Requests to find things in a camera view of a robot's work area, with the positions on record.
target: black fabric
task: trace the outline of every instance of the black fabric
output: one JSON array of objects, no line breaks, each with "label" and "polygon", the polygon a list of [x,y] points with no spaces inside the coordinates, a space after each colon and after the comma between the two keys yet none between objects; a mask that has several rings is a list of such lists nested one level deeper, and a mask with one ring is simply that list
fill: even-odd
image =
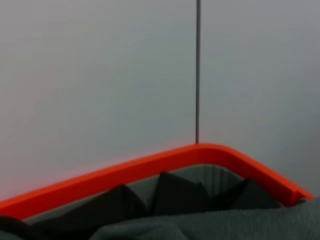
[{"label": "black fabric", "polygon": [[155,192],[153,216],[169,216],[205,212],[210,198],[202,184],[161,173]]},{"label": "black fabric", "polygon": [[274,209],[280,204],[254,179],[248,178],[211,201],[213,211]]},{"label": "black fabric", "polygon": [[34,227],[50,240],[88,240],[104,225],[146,216],[147,210],[141,200],[127,186],[121,185]]},{"label": "black fabric", "polygon": [[0,216],[0,230],[16,235],[23,240],[47,240],[32,226],[10,216]]}]

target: wall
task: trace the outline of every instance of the wall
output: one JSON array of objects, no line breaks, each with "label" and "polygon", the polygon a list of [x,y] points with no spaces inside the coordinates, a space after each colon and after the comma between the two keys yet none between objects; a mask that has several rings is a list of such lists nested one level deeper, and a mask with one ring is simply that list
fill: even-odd
[{"label": "wall", "polygon": [[320,2],[202,0],[200,141],[320,194]]},{"label": "wall", "polygon": [[196,1],[0,1],[0,199],[194,143]]}]

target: gray fabric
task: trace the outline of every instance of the gray fabric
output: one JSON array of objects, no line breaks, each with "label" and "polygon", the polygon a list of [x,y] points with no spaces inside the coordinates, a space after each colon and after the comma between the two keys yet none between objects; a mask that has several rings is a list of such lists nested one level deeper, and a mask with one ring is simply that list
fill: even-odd
[{"label": "gray fabric", "polygon": [[320,199],[295,207],[136,219],[104,226],[90,240],[319,240]]},{"label": "gray fabric", "polygon": [[22,238],[8,233],[6,231],[0,230],[0,240],[23,240]]}]

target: bin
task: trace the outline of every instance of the bin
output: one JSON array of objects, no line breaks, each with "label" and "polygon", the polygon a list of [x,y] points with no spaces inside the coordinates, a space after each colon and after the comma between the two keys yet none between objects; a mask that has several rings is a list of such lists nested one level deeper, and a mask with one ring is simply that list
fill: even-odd
[{"label": "bin", "polygon": [[35,223],[57,217],[94,196],[126,184],[145,204],[161,172],[201,182],[214,196],[245,178],[253,178],[285,206],[314,197],[263,164],[230,147],[194,144],[139,158],[56,183],[0,202],[0,213]]}]

